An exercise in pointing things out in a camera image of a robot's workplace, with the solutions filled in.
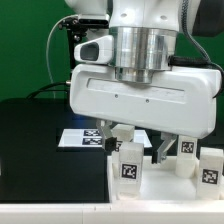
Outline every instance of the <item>green wall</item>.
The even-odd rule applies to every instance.
[[[48,34],[62,17],[72,14],[64,0],[0,0],[0,100],[25,97],[50,83],[45,49]],[[198,38],[212,60],[224,67],[224,34]],[[177,54],[197,56],[180,35]],[[55,81],[69,77],[66,31],[57,31],[50,48]],[[218,99],[218,117],[224,120],[223,97]]]

